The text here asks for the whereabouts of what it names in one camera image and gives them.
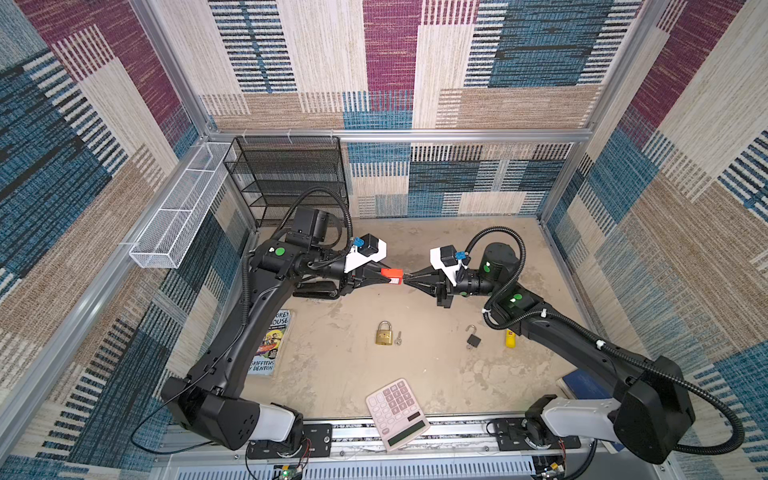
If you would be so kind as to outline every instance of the calculator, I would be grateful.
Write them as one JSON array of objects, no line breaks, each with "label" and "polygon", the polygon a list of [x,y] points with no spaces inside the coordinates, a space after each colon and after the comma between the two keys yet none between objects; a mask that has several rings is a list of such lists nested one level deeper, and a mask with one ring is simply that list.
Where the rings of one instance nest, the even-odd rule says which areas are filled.
[{"label": "calculator", "polygon": [[429,429],[429,422],[406,379],[398,379],[366,398],[387,452],[399,449]]}]

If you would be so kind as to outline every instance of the black mesh shelf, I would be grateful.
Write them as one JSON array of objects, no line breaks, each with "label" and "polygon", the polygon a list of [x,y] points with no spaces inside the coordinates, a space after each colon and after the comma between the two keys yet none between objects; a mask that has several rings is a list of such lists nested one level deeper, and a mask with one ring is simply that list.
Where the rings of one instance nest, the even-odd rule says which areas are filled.
[{"label": "black mesh shelf", "polygon": [[[236,160],[224,165],[260,226],[277,225],[296,198],[311,187],[337,192],[349,208],[336,137],[236,137],[230,149],[234,155],[227,158]],[[343,217],[333,198],[322,192],[309,195],[302,205]]]}]

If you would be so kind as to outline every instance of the yellow lighter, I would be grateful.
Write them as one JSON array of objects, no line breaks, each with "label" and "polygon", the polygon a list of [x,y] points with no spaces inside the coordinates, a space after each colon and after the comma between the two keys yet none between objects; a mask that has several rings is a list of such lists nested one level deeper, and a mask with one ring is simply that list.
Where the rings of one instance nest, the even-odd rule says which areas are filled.
[{"label": "yellow lighter", "polygon": [[515,348],[515,332],[507,329],[507,347],[510,349]]}]

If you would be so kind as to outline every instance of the metal rail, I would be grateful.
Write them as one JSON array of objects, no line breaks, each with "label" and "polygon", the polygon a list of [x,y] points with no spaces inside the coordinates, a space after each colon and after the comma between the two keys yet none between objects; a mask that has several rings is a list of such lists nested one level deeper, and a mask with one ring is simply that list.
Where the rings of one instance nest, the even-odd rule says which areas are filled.
[{"label": "metal rail", "polygon": [[546,142],[569,143],[592,138],[588,128],[530,128],[501,130],[334,130],[319,128],[284,128],[266,130],[220,131],[209,135],[210,141],[232,141],[246,135],[266,137],[332,136],[347,143],[355,142]]}]

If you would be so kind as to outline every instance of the white wire basket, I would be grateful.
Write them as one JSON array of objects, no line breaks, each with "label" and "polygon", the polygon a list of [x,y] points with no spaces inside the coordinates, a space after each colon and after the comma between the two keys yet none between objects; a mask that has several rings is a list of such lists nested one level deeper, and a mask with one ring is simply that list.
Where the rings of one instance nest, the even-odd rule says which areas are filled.
[{"label": "white wire basket", "polygon": [[131,248],[131,258],[138,266],[178,268],[181,265],[227,177],[223,161],[229,156],[234,157],[234,152],[226,143],[207,142],[197,151]]}]

